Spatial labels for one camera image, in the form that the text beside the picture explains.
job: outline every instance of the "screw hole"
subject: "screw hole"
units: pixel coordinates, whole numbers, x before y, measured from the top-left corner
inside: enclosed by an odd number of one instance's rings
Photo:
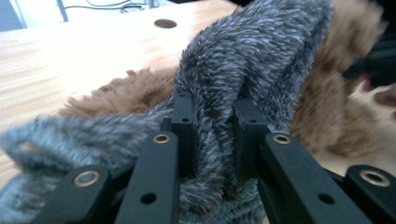
[[[290,138],[282,134],[275,135],[273,139],[280,144],[289,144],[291,142]]]
[[[88,187],[94,184],[99,179],[99,176],[97,171],[86,171],[76,176],[74,184],[79,188]]]
[[[167,134],[158,134],[154,136],[153,141],[155,143],[162,144],[168,142],[170,138],[171,137],[169,137]]]
[[[378,172],[363,170],[360,172],[361,178],[365,181],[369,182],[372,185],[376,185],[379,187],[388,187],[390,185],[390,181]]]
[[[320,194],[318,195],[318,198],[319,198],[322,202],[324,202],[324,203],[326,203],[326,204],[335,204],[334,198],[333,198],[332,196],[330,196],[329,194],[320,193]]]
[[[147,193],[140,198],[140,202],[143,204],[151,204],[157,200],[157,195],[154,193]]]

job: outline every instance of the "rounded hole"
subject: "rounded hole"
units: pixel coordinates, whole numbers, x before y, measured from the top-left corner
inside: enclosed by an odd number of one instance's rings
[[[280,143],[280,144],[289,144],[291,142],[291,139],[288,138],[285,135],[282,134],[277,134],[273,137],[274,141]]]
[[[372,179],[374,181],[378,181],[378,182],[381,182],[384,180],[381,178],[381,176],[375,175],[375,174],[368,174],[367,177],[369,177],[370,179]]]
[[[143,204],[151,204],[157,200],[157,195],[154,193],[147,193],[140,198],[140,202]]]
[[[335,200],[329,194],[320,193],[318,198],[326,204],[335,204]]]
[[[41,149],[31,143],[21,143],[21,149],[27,152],[40,153]]]
[[[379,187],[388,187],[390,185],[390,181],[378,172],[363,170],[360,172],[361,178],[365,181],[369,182],[372,185],[376,185]]]
[[[175,21],[166,20],[166,19],[156,20],[154,24],[158,27],[165,29],[171,29],[177,27],[177,23]]]
[[[169,139],[170,139],[170,137],[167,134],[158,134],[158,135],[154,136],[153,141],[155,143],[162,144],[162,143],[168,142]]]
[[[74,184],[77,187],[83,188],[95,183],[99,179],[99,172],[86,171],[76,176]]]

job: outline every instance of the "fur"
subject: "fur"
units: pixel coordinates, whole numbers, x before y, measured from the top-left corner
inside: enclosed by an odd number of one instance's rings
[[[290,133],[313,154],[330,150],[344,156],[359,156],[381,148],[371,110],[349,95],[361,77],[345,80],[341,73],[364,57],[383,34],[382,8],[366,0],[332,0],[334,15],[326,39],[316,55],[303,86]],[[129,71],[84,96],[70,99],[61,115],[100,116],[149,110],[173,91],[176,68],[151,72]]]
[[[183,51],[174,87],[193,94],[199,144],[196,176],[180,181],[182,223],[262,219],[256,181],[237,179],[233,169],[233,102],[250,96],[269,128],[286,132],[331,17],[329,0],[258,0],[211,24]],[[38,118],[1,135],[0,147],[25,168],[22,176],[37,169],[64,173],[85,164],[114,172],[137,160],[142,142],[171,116],[172,105],[173,94],[143,113]],[[21,144],[40,152],[23,150]],[[41,203],[48,199],[46,180],[31,188],[23,183],[26,187],[8,197],[7,205],[0,204],[0,222],[2,214],[15,210],[13,203],[24,220],[34,218],[39,208],[21,213],[35,203],[26,195],[45,195],[38,197]],[[0,202],[6,195],[0,192]]]

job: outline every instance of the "black metal bracket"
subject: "black metal bracket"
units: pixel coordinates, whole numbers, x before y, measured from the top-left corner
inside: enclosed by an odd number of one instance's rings
[[[148,136],[136,164],[113,175],[97,165],[71,171],[35,223],[178,223],[179,179],[196,171],[196,115],[189,92],[175,97],[173,117]],[[272,224],[396,223],[394,176],[364,165],[334,174],[293,136],[271,133],[250,99],[234,112],[235,171],[259,180]]]
[[[272,224],[396,223],[394,176],[371,166],[350,167],[346,178],[330,173],[298,139],[270,133],[258,114],[251,100],[235,102],[235,168],[240,178],[259,179]]]

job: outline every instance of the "brown plush fabric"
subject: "brown plush fabric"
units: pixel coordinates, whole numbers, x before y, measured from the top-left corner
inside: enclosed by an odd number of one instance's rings
[[[380,149],[369,108],[348,98],[361,81],[344,80],[343,71],[368,54],[385,30],[382,9],[367,0],[333,0],[332,26],[322,43],[304,84],[290,133],[312,153],[331,150],[345,156]],[[176,68],[116,78],[84,96],[70,99],[60,111],[64,116],[100,116],[139,113],[151,109],[173,91]]]
[[[92,91],[91,96],[83,96],[81,100],[70,98],[59,114],[93,117],[145,112],[173,91],[175,73],[175,67],[154,72],[129,70],[128,77],[113,79]]]
[[[370,109],[348,96],[360,78],[341,76],[352,63],[367,55],[386,25],[382,8],[365,0],[333,0],[332,25],[315,59],[313,69],[290,126],[290,132],[311,152],[329,149],[345,156],[380,149]]]

